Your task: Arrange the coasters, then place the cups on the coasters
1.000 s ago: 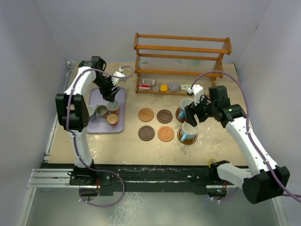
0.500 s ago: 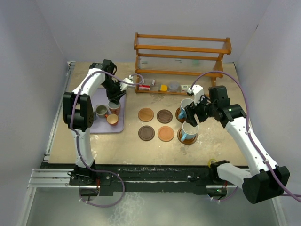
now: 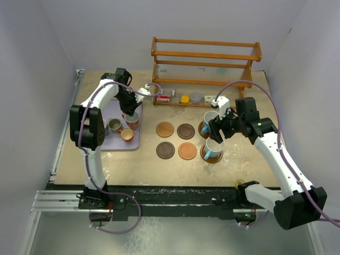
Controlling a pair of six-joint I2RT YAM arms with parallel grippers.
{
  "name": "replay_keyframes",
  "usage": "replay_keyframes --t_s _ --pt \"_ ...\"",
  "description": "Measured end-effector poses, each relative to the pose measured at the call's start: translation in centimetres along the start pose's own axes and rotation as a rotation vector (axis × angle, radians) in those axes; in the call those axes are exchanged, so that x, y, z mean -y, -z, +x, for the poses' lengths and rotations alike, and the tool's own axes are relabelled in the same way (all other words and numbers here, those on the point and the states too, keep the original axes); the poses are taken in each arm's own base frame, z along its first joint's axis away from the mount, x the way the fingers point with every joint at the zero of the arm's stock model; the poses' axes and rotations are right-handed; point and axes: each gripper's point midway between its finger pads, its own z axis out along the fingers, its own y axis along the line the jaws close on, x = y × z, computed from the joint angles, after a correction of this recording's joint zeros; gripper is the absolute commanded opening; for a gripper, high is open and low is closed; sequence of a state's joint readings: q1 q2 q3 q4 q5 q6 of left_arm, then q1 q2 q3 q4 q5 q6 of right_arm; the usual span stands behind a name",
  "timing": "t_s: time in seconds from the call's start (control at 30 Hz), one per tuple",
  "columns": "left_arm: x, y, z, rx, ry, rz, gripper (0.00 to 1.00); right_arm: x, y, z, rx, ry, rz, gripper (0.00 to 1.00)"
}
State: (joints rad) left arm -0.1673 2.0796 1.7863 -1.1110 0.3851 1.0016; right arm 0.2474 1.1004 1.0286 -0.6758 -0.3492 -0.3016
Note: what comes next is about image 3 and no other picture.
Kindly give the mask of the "teal mug white inside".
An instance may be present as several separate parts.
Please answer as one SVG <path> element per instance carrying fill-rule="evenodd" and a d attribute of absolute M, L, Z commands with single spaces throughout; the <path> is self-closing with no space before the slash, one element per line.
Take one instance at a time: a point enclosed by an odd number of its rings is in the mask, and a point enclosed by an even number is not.
<path fill-rule="evenodd" d="M 219 115 L 219 113 L 216 112 L 216 111 L 213 111 L 213 110 L 208 111 L 204 114 L 204 116 L 203 116 L 203 127 L 201 128 L 201 131 L 200 131 L 200 133 L 202 135 L 211 134 L 211 128 L 209 126 L 209 121 L 213 120 L 218 115 Z"/>

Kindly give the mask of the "brown red mug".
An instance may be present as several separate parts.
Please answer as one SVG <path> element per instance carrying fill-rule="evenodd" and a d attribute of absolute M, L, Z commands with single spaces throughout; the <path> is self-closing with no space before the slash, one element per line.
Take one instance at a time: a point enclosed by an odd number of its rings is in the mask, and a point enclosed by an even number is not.
<path fill-rule="evenodd" d="M 139 115 L 137 112 L 134 112 L 132 116 L 128 114 L 122 114 L 123 120 L 125 120 L 126 124 L 133 131 L 137 130 L 139 127 Z"/>

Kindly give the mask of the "ringed brown wooden coaster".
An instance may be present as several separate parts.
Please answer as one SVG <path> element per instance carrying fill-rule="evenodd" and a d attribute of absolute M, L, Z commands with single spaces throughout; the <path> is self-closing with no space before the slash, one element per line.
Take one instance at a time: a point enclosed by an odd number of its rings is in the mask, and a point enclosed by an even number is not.
<path fill-rule="evenodd" d="M 203 137 L 204 139 L 207 139 L 210 136 L 210 134 L 209 133 L 202 133 L 204 126 L 205 126 L 204 122 L 201 121 L 199 126 L 198 126 L 198 132 L 199 132 L 201 137 Z"/>

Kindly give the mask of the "light blue tall mug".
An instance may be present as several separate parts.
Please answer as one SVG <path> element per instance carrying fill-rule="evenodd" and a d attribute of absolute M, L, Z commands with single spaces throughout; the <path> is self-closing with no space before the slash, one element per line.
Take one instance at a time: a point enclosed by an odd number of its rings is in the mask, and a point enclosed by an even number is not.
<path fill-rule="evenodd" d="M 225 147 L 224 141 L 222 141 L 222 143 L 218 143 L 211 138 L 207 138 L 203 148 L 203 151 L 205 153 L 203 157 L 204 160 L 220 156 L 221 153 L 223 152 L 224 147 Z"/>

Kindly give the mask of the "orange copper small cup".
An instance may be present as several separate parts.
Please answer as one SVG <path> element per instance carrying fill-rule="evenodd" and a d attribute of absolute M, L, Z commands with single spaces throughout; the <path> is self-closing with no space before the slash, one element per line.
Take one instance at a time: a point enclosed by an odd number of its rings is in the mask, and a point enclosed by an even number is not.
<path fill-rule="evenodd" d="M 131 142 L 134 138 L 134 131 L 131 128 L 119 129 L 121 139 L 125 142 Z"/>

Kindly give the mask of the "dark walnut coaster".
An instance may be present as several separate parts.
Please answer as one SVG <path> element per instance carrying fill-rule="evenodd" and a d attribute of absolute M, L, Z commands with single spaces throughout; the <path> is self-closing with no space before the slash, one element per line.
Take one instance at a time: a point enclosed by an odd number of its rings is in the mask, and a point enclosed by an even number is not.
<path fill-rule="evenodd" d="M 191 124 L 183 123 L 177 128 L 177 135 L 185 140 L 193 138 L 195 135 L 195 129 Z"/>

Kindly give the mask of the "grey blue mug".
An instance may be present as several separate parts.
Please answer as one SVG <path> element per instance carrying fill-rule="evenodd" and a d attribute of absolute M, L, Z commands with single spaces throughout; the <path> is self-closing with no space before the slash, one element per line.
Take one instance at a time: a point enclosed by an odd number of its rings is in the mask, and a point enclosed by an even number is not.
<path fill-rule="evenodd" d="M 104 124 L 104 129 L 105 129 L 105 136 L 107 137 L 110 133 L 109 128 L 108 128 L 108 124 L 106 122 L 106 120 L 103 120 L 103 124 Z"/>

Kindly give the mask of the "orange terracotta coaster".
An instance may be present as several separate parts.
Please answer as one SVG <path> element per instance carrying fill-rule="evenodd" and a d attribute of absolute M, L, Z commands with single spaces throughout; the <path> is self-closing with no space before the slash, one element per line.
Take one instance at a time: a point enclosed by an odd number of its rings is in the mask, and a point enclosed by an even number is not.
<path fill-rule="evenodd" d="M 179 145 L 178 154 L 182 159 L 191 160 L 197 155 L 197 148 L 190 142 L 184 142 Z"/>

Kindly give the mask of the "light wood coaster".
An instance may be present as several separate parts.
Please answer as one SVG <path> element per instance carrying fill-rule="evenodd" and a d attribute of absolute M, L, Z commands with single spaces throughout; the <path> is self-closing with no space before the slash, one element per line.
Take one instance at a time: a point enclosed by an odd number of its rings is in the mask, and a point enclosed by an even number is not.
<path fill-rule="evenodd" d="M 167 138 L 170 137 L 174 132 L 174 127 L 170 122 L 160 122 L 156 126 L 156 133 L 162 137 Z"/>

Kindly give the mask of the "dark brown coaster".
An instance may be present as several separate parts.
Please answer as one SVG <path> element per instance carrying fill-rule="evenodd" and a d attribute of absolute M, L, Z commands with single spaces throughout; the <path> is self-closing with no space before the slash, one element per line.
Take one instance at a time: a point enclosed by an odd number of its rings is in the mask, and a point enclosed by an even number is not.
<path fill-rule="evenodd" d="M 170 159 L 175 153 L 175 147 L 170 142 L 161 142 L 156 147 L 156 154 L 161 159 Z"/>

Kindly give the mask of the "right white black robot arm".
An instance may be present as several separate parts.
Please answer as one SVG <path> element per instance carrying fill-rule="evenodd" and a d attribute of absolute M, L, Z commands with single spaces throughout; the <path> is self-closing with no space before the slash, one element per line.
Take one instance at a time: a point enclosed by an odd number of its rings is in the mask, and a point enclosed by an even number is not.
<path fill-rule="evenodd" d="M 240 133 L 262 154 L 275 174 L 280 191 L 262 186 L 257 181 L 237 186 L 236 202 L 242 208 L 253 203 L 273 213 L 281 228 L 289 230 L 320 219 L 327 193 L 315 187 L 299 170 L 291 170 L 296 164 L 279 140 L 278 129 L 273 121 L 261 118 L 252 97 L 236 99 L 236 109 L 222 96 L 211 102 L 218 116 L 209 121 L 210 138 L 217 143 Z"/>

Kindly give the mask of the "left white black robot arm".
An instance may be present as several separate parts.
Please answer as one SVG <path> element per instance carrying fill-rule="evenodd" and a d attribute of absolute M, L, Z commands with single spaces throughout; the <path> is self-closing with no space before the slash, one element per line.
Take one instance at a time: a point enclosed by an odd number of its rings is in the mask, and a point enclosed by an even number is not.
<path fill-rule="evenodd" d="M 101 111 L 112 98 L 116 98 L 123 114 L 133 116 L 141 103 L 135 93 L 128 90 L 131 81 L 132 75 L 126 69 L 117 68 L 113 74 L 104 73 L 91 96 L 70 108 L 70 138 L 81 152 L 88 178 L 80 199 L 91 201 L 97 208 L 104 208 L 109 203 L 100 155 L 105 140 Z"/>

